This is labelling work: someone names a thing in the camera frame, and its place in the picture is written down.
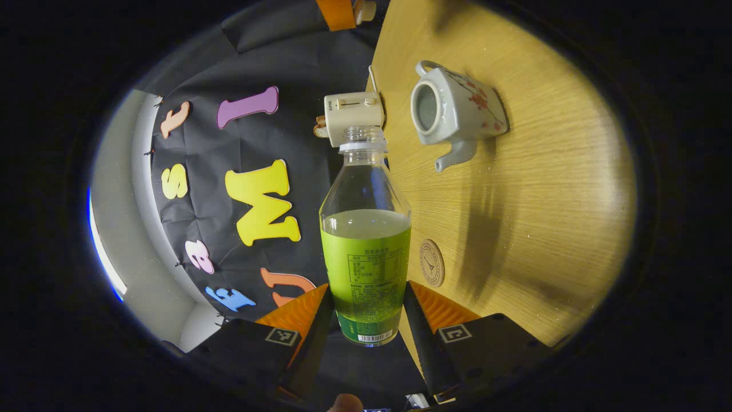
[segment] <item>bottle neck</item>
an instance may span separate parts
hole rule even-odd
[[[343,153],[343,165],[384,165],[384,152],[380,150],[349,150]]]

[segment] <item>barcode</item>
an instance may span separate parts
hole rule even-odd
[[[359,335],[359,341],[360,342],[378,342],[380,340],[384,340],[392,335],[391,331],[384,332],[381,335],[375,335],[375,336],[365,336],[365,335]]]

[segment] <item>teapot handle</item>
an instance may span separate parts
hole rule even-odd
[[[428,73],[427,68],[430,68],[430,69],[442,68],[442,69],[447,70],[445,68],[445,66],[439,65],[439,64],[437,64],[435,62],[431,62],[429,60],[422,60],[420,62],[417,62],[417,65],[414,66],[414,69],[417,71],[417,74],[419,75],[419,77],[424,77]]]

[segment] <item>small white device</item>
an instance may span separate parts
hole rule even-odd
[[[317,137],[330,139],[332,147],[347,143],[345,133],[351,126],[381,127],[384,124],[384,106],[377,92],[330,95],[323,103],[325,116],[318,118],[313,132]]]

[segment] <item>purple letter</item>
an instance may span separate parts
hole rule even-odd
[[[276,86],[271,86],[264,93],[253,95],[248,98],[230,102],[224,100],[219,105],[219,113],[216,116],[216,123],[219,129],[223,129],[229,121],[247,116],[252,113],[264,111],[272,114],[277,111],[280,105],[280,90]]]

